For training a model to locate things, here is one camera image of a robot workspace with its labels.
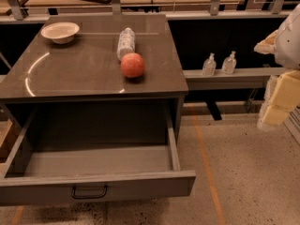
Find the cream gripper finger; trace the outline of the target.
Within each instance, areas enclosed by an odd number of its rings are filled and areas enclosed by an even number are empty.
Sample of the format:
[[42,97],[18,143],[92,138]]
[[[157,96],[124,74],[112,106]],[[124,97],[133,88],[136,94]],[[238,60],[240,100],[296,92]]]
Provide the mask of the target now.
[[264,103],[259,111],[257,128],[262,131],[272,131],[278,128],[288,116],[287,112]]
[[273,54],[275,52],[275,44],[276,44],[277,34],[278,34],[278,31],[275,30],[264,40],[257,43],[256,46],[254,47],[254,51],[256,53],[261,53],[261,54]]

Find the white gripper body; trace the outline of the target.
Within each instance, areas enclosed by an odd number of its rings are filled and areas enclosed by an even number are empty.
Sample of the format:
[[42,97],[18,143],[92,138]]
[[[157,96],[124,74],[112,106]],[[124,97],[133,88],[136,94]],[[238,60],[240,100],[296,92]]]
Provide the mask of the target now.
[[264,104],[282,111],[292,111],[300,105],[300,71],[288,70],[279,76],[272,75],[267,82]]

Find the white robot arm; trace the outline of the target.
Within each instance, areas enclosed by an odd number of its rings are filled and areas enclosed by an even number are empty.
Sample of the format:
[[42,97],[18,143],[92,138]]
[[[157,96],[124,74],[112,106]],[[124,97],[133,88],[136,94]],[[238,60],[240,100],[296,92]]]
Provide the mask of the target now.
[[273,54],[285,71],[268,80],[257,128],[271,131],[300,105],[300,5],[266,39],[255,47],[256,53]]

